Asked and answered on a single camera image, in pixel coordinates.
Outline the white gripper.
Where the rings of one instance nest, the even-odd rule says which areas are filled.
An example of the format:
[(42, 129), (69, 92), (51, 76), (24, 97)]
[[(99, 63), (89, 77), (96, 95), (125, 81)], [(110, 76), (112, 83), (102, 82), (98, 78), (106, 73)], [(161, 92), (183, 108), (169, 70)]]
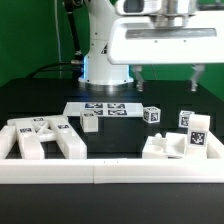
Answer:
[(108, 59), (133, 65), (140, 92), (144, 89), (140, 65), (194, 64), (190, 83), (195, 92), (204, 64), (224, 63), (224, 11), (199, 11), (184, 28), (156, 28), (147, 16), (119, 18), (111, 28)]

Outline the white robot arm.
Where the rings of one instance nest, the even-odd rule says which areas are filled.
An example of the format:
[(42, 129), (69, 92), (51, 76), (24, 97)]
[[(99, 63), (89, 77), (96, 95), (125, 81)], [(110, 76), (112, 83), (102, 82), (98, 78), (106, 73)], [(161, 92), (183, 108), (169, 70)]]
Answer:
[(224, 63), (224, 3), (197, 0), (84, 0), (90, 49), (82, 86), (143, 89), (144, 65), (191, 64), (191, 89), (207, 64)]

